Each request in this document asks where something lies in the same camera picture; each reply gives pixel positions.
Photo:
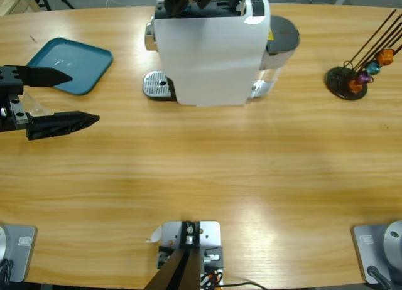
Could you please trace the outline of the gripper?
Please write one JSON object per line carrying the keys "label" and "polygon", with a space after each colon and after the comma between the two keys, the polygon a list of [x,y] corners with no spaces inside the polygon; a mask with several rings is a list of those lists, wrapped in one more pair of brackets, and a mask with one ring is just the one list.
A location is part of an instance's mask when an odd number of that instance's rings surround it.
{"label": "gripper", "polygon": [[20,95],[24,86],[54,87],[72,81],[66,73],[50,67],[1,66],[1,132],[26,129],[28,140],[64,136],[90,127],[98,115],[81,111],[27,116]]}

